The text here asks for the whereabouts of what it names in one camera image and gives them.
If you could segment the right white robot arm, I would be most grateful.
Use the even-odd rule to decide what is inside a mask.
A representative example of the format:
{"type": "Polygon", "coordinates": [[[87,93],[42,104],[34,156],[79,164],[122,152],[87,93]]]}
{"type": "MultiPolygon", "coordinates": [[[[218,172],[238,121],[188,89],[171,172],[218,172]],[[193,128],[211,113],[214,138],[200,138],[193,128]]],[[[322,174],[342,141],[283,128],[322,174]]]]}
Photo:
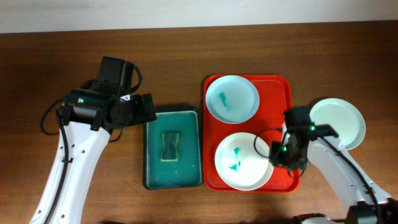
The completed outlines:
{"type": "Polygon", "coordinates": [[[316,125],[306,106],[284,112],[282,139],[273,142],[269,162],[303,174],[313,164],[346,207],[344,223],[397,223],[397,200],[372,181],[329,125],[316,125]]]}

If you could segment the light blue plate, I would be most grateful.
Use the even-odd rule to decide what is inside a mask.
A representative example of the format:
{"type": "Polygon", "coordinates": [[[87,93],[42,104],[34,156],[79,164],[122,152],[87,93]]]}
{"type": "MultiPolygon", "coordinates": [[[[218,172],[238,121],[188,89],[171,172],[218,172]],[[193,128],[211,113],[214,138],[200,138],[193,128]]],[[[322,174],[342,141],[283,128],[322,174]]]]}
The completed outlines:
{"type": "Polygon", "coordinates": [[[260,97],[248,79],[227,75],[213,81],[205,92],[205,103],[210,114],[227,124],[250,120],[258,111],[260,97]]]}

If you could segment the green yellow sponge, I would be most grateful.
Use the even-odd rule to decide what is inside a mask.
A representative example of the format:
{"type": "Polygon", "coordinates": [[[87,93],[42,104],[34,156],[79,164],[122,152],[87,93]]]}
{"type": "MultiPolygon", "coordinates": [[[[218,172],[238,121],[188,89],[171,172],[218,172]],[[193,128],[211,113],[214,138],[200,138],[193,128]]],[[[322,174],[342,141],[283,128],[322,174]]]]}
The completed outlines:
{"type": "Polygon", "coordinates": [[[166,132],[162,134],[163,151],[160,157],[162,162],[178,161],[178,142],[178,133],[166,132]]]}

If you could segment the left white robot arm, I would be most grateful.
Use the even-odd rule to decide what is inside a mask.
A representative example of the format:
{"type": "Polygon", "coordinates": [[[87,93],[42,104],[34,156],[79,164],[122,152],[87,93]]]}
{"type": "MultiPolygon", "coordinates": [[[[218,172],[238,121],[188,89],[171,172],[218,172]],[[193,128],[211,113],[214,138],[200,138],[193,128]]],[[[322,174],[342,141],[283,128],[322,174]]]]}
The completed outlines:
{"type": "Polygon", "coordinates": [[[141,83],[137,65],[103,57],[96,79],[51,105],[59,142],[31,223],[81,222],[95,167],[113,131],[156,119],[151,94],[136,94],[141,83]]]}

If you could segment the pale green plate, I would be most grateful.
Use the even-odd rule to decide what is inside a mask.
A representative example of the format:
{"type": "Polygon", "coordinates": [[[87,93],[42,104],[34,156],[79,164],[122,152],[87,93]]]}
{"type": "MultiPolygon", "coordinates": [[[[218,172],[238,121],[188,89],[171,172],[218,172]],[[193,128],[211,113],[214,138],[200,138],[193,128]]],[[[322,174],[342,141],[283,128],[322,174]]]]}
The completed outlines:
{"type": "Polygon", "coordinates": [[[366,123],[360,111],[348,101],[326,98],[315,103],[310,117],[316,125],[329,124],[347,150],[358,147],[366,134],[366,123]]]}

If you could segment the white plate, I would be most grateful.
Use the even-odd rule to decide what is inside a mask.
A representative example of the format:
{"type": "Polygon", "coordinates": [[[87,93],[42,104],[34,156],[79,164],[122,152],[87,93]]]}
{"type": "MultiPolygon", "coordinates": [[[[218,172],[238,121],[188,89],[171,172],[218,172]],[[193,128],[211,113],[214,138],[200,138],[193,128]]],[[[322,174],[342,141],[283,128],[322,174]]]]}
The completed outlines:
{"type": "Polygon", "coordinates": [[[234,133],[224,138],[215,151],[215,169],[228,186],[236,190],[260,189],[270,179],[274,166],[268,144],[251,133],[234,133]]]}

